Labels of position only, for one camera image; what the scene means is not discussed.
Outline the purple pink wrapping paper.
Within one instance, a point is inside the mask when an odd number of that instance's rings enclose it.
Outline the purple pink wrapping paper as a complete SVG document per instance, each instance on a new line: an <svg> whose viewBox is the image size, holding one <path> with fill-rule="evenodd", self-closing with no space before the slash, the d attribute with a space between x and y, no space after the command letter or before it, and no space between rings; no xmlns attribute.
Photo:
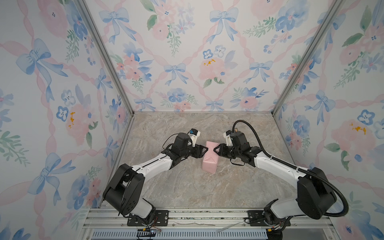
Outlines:
<svg viewBox="0 0 384 240"><path fill-rule="evenodd" d="M202 169L211 174L214 174L217 171L219 155L214 152L214 149L218 146L219 143L206 141L208 151L204 155Z"/></svg>

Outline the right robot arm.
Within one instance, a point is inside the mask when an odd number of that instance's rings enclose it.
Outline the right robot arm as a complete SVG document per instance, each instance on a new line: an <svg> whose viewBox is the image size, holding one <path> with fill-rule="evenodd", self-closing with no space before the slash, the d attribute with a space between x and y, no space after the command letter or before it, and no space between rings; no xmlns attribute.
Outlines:
<svg viewBox="0 0 384 240"><path fill-rule="evenodd" d="M277 225L282 219L295 216L307 216L318 220L324 216L337 201L335 191L314 174L326 180L324 172L318 168L300 172L300 168L285 161L277 161L268 156L262 148L252 147L242 132L226 132L226 143L214 148L220 157L241 159L245 164L265 170L284 180L297 191L290 199L275 199L263 210L262 220L269 226Z"/></svg>

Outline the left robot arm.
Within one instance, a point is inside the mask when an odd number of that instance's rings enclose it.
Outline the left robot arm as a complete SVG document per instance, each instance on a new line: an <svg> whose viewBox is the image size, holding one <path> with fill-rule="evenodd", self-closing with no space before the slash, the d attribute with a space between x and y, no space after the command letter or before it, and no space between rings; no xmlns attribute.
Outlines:
<svg viewBox="0 0 384 240"><path fill-rule="evenodd" d="M178 133L174 142L153 159L134 166L120 165L103 192L103 200L123 217L132 214L152 223L156 207L141 197L144 183L189 157L202 158L208 148L196 144L200 134L196 129Z"/></svg>

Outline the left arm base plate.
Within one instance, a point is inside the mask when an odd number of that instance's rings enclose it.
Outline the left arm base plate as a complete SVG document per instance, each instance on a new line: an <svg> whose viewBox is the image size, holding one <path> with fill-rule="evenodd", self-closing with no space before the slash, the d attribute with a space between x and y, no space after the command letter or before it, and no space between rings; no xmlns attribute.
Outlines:
<svg viewBox="0 0 384 240"><path fill-rule="evenodd" d="M129 214L127 220L128 227L166 227L169 221L168 210L154 210L146 218Z"/></svg>

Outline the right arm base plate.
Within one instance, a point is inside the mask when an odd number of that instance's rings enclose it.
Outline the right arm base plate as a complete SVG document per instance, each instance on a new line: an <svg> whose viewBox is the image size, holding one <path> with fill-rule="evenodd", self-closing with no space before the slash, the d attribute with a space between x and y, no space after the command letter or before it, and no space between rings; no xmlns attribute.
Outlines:
<svg viewBox="0 0 384 240"><path fill-rule="evenodd" d="M287 218L278 219L272 213L265 213L264 210L249 210L247 215L245 223L252 227L279 228L283 227L285 223L287 223L287 227L291 226L291 222Z"/></svg>

